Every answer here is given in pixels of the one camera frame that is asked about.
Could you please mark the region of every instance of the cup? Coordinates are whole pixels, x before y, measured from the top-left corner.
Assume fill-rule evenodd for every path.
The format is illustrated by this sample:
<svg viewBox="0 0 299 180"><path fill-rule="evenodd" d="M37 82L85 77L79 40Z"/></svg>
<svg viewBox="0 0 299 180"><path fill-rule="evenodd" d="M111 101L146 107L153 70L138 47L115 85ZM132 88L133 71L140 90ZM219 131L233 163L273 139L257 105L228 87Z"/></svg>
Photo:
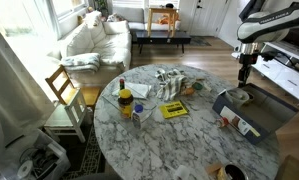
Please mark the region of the cup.
<svg viewBox="0 0 299 180"><path fill-rule="evenodd" d="M190 170L184 165L180 165L175 171L174 180L187 180L190 175Z"/></svg>
<svg viewBox="0 0 299 180"><path fill-rule="evenodd" d="M226 91L225 98L239 109L245 102L249 100L249 94L242 89L235 88Z"/></svg>

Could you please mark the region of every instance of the napkin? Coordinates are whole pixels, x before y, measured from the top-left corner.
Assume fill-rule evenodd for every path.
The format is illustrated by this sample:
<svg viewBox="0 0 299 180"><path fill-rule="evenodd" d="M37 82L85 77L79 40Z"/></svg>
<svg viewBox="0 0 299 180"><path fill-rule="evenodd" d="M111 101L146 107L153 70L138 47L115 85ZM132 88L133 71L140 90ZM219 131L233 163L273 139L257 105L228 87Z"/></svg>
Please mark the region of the napkin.
<svg viewBox="0 0 299 180"><path fill-rule="evenodd" d="M125 88L131 91L131 94L134 98L146 99L151 90L151 85L125 82ZM114 90L112 95L118 96L119 90L119 88Z"/></svg>

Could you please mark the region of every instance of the white shelf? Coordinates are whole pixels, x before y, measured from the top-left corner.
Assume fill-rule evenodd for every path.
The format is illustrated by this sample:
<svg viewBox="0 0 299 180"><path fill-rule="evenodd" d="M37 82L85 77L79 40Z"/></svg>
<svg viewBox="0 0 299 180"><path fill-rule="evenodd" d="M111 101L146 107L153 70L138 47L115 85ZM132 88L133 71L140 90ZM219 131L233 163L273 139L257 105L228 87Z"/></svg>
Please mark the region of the white shelf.
<svg viewBox="0 0 299 180"><path fill-rule="evenodd" d="M285 42L267 42L265 44L262 51L273 48L299 60L299 49L291 44ZM252 66L299 100L299 72L282 65L279 61L264 62L262 59L262 57L258 57L257 64Z"/></svg>
<svg viewBox="0 0 299 180"><path fill-rule="evenodd" d="M265 44L279 50L280 52L286 53L299 60L299 48L289 44L287 42L266 42Z"/></svg>

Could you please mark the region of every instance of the side table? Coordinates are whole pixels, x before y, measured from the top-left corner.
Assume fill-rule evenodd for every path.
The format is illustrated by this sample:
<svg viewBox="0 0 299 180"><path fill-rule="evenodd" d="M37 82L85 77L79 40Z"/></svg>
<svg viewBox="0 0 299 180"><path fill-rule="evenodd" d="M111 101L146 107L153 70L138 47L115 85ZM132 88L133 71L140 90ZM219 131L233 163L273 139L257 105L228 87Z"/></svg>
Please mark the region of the side table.
<svg viewBox="0 0 299 180"><path fill-rule="evenodd" d="M170 32L170 19L172 17L173 24L172 24L171 37L173 37L175 35L176 21L174 19L176 17L177 9L173 9L173 8L149 8L148 27L147 27L148 36L151 35L151 23L152 23L152 14L153 13L168 13L169 14L168 32Z"/></svg>

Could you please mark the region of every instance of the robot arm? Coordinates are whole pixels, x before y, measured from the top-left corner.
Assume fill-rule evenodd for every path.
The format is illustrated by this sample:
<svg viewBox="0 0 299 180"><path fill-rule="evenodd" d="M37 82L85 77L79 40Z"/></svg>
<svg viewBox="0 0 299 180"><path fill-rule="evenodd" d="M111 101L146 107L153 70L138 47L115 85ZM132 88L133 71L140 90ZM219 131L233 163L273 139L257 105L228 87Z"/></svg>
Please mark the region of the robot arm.
<svg viewBox="0 0 299 180"><path fill-rule="evenodd" d="M299 3L272 14L254 13L240 25L237 36L242 42L239 58L242 68L238 74L238 87L246 85L251 64L257 62L260 54L257 51L257 43L280 41L290 28L299 28Z"/></svg>
<svg viewBox="0 0 299 180"><path fill-rule="evenodd" d="M284 38L290 28L299 27L299 3L269 14L252 14L238 28L238 40L242 43L272 42Z"/></svg>

